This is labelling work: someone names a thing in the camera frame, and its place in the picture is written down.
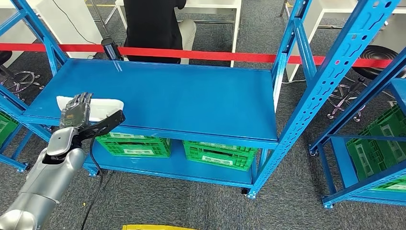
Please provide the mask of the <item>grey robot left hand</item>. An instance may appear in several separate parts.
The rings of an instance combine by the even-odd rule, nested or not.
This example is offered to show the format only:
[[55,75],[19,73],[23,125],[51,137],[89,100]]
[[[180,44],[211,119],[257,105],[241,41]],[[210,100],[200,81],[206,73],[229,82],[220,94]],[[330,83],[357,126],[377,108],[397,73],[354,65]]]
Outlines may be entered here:
[[61,111],[60,128],[77,127],[84,129],[89,126],[90,101],[93,93],[83,92],[71,99]]

